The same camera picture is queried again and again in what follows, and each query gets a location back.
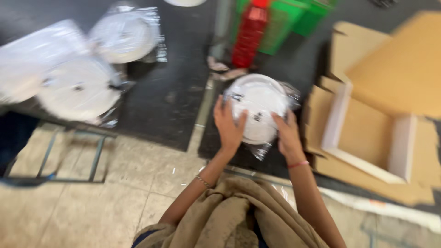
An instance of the black table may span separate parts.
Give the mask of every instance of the black table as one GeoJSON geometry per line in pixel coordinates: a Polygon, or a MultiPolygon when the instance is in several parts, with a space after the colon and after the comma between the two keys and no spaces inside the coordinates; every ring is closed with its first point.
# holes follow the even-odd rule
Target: black table
{"type": "MultiPolygon", "coordinates": [[[[0,45],[73,19],[86,33],[115,0],[0,0],[0,45]]],[[[183,8],[163,0],[136,0],[140,7],[158,7],[168,62],[129,63],[137,84],[125,96],[116,128],[102,129],[186,150],[209,75],[208,45],[214,29],[216,1],[183,8]]],[[[65,125],[35,104],[13,106],[16,112],[65,125]]]]}
{"type": "MultiPolygon", "coordinates": [[[[329,61],[329,44],[333,25],[337,21],[348,21],[374,30],[390,33],[406,19],[419,10],[441,10],[438,0],[401,1],[389,9],[381,9],[369,0],[338,0],[338,4],[307,38],[291,34],[274,56],[257,58],[260,67],[257,73],[285,81],[300,90],[302,96],[309,94],[312,86],[321,75],[326,75],[329,61]]],[[[220,94],[228,83],[218,83],[216,93],[220,94]]],[[[212,116],[206,125],[205,133],[199,147],[199,155],[212,158],[220,148],[220,139],[213,123],[212,116]]],[[[263,161],[256,159],[245,147],[241,146],[231,164],[269,175],[288,178],[285,160],[274,145],[263,161]]],[[[316,174],[318,186],[341,192],[392,202],[370,191],[349,185],[323,175],[316,174]]],[[[437,206],[418,205],[416,208],[441,214],[441,193],[434,192],[437,206]]]]}

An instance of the stack of white plates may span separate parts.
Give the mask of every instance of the stack of white plates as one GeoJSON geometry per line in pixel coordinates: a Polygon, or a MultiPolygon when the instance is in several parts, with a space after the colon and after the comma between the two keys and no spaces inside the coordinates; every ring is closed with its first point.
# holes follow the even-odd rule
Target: stack of white plates
{"type": "Polygon", "coordinates": [[[236,121],[243,110],[248,110],[243,142],[252,145],[271,143],[277,135],[271,112],[285,116],[289,108],[283,87],[270,77],[249,74],[237,79],[227,90],[227,95],[232,98],[232,114],[236,121]]]}
{"type": "Polygon", "coordinates": [[[118,90],[109,87],[112,75],[98,60],[71,60],[49,70],[37,98],[44,109],[59,118],[93,120],[120,97],[118,90]]]}
{"type": "Polygon", "coordinates": [[[42,69],[37,64],[1,64],[0,103],[19,103],[35,96],[40,90],[42,78],[42,69]]]}
{"type": "Polygon", "coordinates": [[[101,19],[91,37],[105,60],[123,64],[139,60],[155,48],[159,27],[146,22],[136,11],[125,12],[101,19]]]}

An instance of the pink thread bracelet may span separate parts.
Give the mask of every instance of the pink thread bracelet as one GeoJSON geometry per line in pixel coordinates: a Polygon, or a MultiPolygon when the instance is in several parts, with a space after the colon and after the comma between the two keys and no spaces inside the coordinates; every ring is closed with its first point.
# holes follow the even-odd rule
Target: pink thread bracelet
{"type": "Polygon", "coordinates": [[[297,166],[300,166],[300,165],[308,165],[308,164],[309,164],[308,161],[302,161],[302,162],[298,162],[297,164],[288,165],[287,168],[291,169],[291,168],[294,168],[294,167],[297,167],[297,166]]]}

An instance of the brown shawl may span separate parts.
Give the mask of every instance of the brown shawl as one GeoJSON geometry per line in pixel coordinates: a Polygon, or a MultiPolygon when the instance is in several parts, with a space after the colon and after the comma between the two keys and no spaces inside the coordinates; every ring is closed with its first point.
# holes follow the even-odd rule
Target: brown shawl
{"type": "Polygon", "coordinates": [[[314,229],[270,184],[241,177],[207,189],[188,209],[177,227],[155,224],[159,230],[136,248],[258,248],[257,221],[270,248],[328,248],[314,229]]]}

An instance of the wrist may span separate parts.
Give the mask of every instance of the wrist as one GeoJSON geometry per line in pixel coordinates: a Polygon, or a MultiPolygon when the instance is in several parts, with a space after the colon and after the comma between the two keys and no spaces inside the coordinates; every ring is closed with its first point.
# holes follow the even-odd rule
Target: wrist
{"type": "Polygon", "coordinates": [[[223,157],[232,159],[236,154],[236,151],[237,149],[231,147],[221,147],[218,151],[218,154],[222,155],[223,157]]]}
{"type": "Polygon", "coordinates": [[[285,155],[285,159],[286,159],[286,164],[287,165],[296,165],[298,163],[306,161],[306,156],[302,152],[300,154],[288,154],[288,155],[285,155]]]}

